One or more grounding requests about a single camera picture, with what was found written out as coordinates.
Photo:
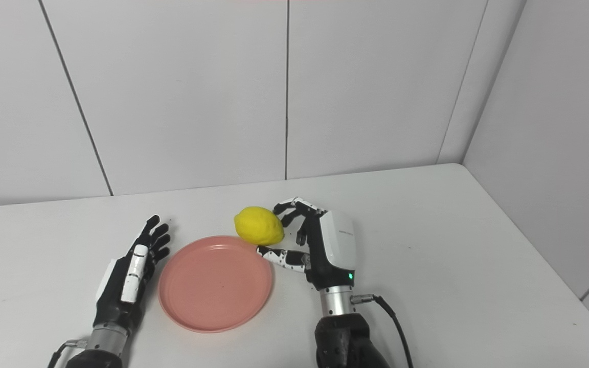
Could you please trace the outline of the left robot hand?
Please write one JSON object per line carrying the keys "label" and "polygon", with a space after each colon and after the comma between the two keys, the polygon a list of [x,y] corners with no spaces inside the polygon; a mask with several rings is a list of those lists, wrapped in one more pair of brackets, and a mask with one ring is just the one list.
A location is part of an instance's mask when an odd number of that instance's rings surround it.
{"label": "left robot hand", "polygon": [[137,330],[143,318],[145,289],[159,262],[170,254],[169,230],[159,215],[153,215],[127,254],[113,261],[96,302],[94,328],[108,324],[119,326],[129,334]]}

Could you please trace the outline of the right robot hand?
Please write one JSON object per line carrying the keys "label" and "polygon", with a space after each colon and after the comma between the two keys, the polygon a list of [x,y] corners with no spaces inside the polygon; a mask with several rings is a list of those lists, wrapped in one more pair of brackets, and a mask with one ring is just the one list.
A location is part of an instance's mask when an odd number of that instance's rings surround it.
{"label": "right robot hand", "polygon": [[285,250],[257,245],[263,259],[285,269],[304,273],[316,290],[348,287],[355,283],[357,242],[353,222],[348,215],[320,208],[300,197],[275,205],[273,214],[283,215],[287,227],[299,216],[303,218],[296,232],[296,243],[309,251]]}

